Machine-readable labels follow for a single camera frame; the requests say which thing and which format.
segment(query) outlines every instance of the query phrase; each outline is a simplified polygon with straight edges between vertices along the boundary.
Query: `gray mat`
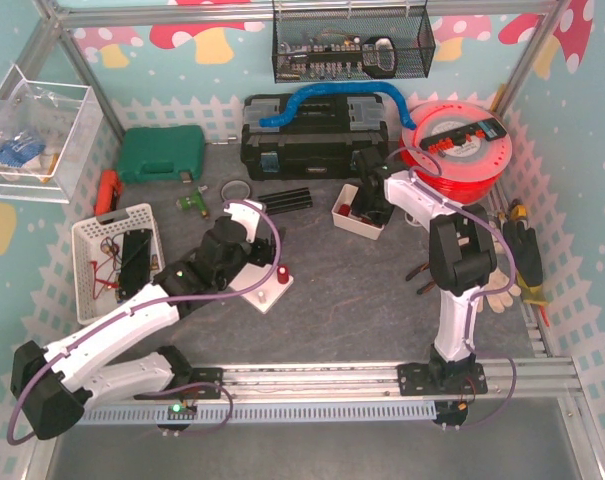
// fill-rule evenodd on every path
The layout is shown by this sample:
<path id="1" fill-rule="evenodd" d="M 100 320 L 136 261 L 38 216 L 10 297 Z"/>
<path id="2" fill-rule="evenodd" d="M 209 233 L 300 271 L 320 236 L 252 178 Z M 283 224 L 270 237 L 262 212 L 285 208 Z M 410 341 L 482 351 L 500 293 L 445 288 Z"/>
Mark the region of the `gray mat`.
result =
<path id="1" fill-rule="evenodd" d="M 249 180 L 239 147 L 207 146 L 197 184 L 127 185 L 119 206 L 151 204 L 168 263 L 199 245 L 222 213 L 220 188 L 234 178 Z M 198 363 L 425 359 L 438 330 L 440 294 L 436 288 L 416 295 L 429 280 L 427 273 L 410 283 L 404 277 L 428 258 L 426 232 L 408 226 L 399 209 L 377 241 L 334 227 L 330 210 L 345 183 L 341 180 L 250 183 L 254 198 L 303 186 L 311 190 L 313 208 L 273 217 L 278 228 L 286 228 L 282 261 L 295 277 L 292 287 L 267 315 L 242 299 L 210 303 L 143 340 L 130 354 L 173 344 Z M 210 220 L 175 205 L 198 184 L 209 187 L 204 199 Z M 486 306 L 475 331 L 479 350 L 533 356 L 518 301 L 500 315 Z"/>

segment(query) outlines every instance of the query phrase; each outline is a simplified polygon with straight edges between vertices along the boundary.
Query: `black toolbox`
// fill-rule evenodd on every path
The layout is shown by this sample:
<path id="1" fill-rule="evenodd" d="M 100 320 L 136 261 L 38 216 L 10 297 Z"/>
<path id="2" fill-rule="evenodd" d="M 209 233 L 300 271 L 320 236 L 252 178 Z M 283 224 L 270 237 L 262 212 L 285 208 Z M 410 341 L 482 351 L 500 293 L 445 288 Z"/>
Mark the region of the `black toolbox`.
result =
<path id="1" fill-rule="evenodd" d="M 353 178 L 356 151 L 388 154 L 384 105 L 379 95 L 310 97 L 291 123 L 262 128 L 260 119 L 282 113 L 291 95 L 254 95 L 244 102 L 240 158 L 253 180 Z"/>

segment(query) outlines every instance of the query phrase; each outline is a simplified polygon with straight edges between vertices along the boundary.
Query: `toolbox handle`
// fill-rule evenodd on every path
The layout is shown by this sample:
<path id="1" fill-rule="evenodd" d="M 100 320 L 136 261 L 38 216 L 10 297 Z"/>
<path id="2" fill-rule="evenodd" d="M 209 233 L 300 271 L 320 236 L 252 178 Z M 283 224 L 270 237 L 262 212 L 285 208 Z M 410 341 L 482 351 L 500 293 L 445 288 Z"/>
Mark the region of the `toolbox handle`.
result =
<path id="1" fill-rule="evenodd" d="M 105 213 L 104 215 L 95 217 L 95 220 L 100 225 L 108 225 L 113 222 L 121 222 L 123 220 L 128 220 L 129 218 L 129 212 L 126 211 L 126 208 L 123 208 L 121 210 L 114 210 L 113 212 Z"/>
<path id="2" fill-rule="evenodd" d="M 152 177 L 151 180 L 173 180 L 175 164 L 173 162 L 151 162 L 140 167 L 140 177 Z"/>

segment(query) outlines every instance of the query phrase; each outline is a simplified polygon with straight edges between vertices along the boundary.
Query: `robotic arm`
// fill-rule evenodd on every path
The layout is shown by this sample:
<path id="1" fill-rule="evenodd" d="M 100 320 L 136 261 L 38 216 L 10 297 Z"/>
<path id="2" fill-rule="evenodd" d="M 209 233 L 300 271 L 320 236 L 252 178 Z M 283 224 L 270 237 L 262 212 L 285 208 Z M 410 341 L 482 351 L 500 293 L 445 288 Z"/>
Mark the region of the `robotic arm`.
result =
<path id="1" fill-rule="evenodd" d="M 224 290 L 248 263 L 274 263 L 275 245 L 256 238 L 260 214 L 235 203 L 226 211 L 231 216 L 217 219 L 199 247 L 168 265 L 152 283 L 113 312 L 45 348 L 30 341 L 17 349 L 11 377 L 11 391 L 16 399 L 39 370 L 62 357 L 24 400 L 22 409 L 39 439 L 67 431 L 85 410 L 200 380 L 192 378 L 193 369 L 175 347 L 162 347 L 139 360 L 105 365 L 143 338 L 207 303 L 162 299 L 215 293 Z M 156 304 L 133 314 L 137 305 L 154 300 Z M 112 321 L 122 313 L 122 318 Z M 81 338 L 85 340 L 74 345 Z"/>
<path id="2" fill-rule="evenodd" d="M 441 290 L 440 328 L 428 364 L 398 367 L 400 378 L 407 379 L 400 382 L 401 393 L 459 394 L 468 378 L 473 379 L 477 393 L 485 393 L 483 371 L 472 353 L 478 304 L 472 299 L 496 268 L 491 235 L 447 206 L 454 203 L 441 200 L 403 164 L 385 164 L 376 149 L 359 152 L 355 160 L 364 183 L 359 199 L 363 210 L 368 207 L 376 215 L 383 212 L 383 216 L 390 217 L 393 206 L 398 206 L 430 233 L 430 269 Z M 463 208 L 483 220 L 487 218 L 479 205 Z M 193 378 L 193 369 L 175 347 L 162 347 L 140 360 L 105 365 L 146 336 L 206 303 L 163 299 L 215 293 L 224 290 L 248 263 L 277 263 L 275 246 L 256 238 L 260 214 L 239 204 L 233 204 L 227 212 L 231 216 L 219 218 L 198 248 L 168 265 L 151 284 L 110 314 L 45 348 L 31 341 L 17 349 L 11 391 L 19 399 L 18 404 L 23 401 L 22 410 L 38 438 L 46 440 L 64 433 L 87 409 L 199 380 Z M 150 301 L 155 303 L 136 311 L 136 306 Z M 45 366 L 56 358 L 46 370 Z M 30 382 L 32 389 L 23 395 Z"/>
<path id="3" fill-rule="evenodd" d="M 459 393 L 467 377 L 477 379 L 474 383 L 481 393 L 486 384 L 481 366 L 475 363 L 473 327 L 477 294 L 488 283 L 497 259 L 491 234 L 447 205 L 488 223 L 485 209 L 443 198 L 403 163 L 387 164 L 375 149 L 359 152 L 356 164 L 363 181 L 362 198 L 356 197 L 360 214 L 385 212 L 388 219 L 397 206 L 429 232 L 429 266 L 441 295 L 440 327 L 429 363 L 409 364 L 403 393 Z"/>

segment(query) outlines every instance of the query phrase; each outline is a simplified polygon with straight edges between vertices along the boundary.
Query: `black mount plate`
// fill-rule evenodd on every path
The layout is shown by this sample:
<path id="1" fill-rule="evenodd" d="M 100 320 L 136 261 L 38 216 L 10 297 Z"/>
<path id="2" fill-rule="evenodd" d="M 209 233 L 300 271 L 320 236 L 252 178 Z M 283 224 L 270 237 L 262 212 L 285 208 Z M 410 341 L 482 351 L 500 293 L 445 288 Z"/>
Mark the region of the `black mount plate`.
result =
<path id="1" fill-rule="evenodd" d="M 419 397 L 423 395 L 481 395 L 489 391 L 484 368 L 474 363 L 464 374 L 444 380 L 441 386 L 431 379 L 429 364 L 406 363 L 396 367 L 400 394 L 403 397 Z"/>
<path id="2" fill-rule="evenodd" d="M 223 374 L 224 370 L 222 368 L 194 368 L 191 371 L 189 383 L 209 382 L 222 385 Z M 211 387 L 204 387 L 199 390 L 189 390 L 184 397 L 195 398 L 197 400 L 218 400 L 222 398 L 222 392 Z"/>

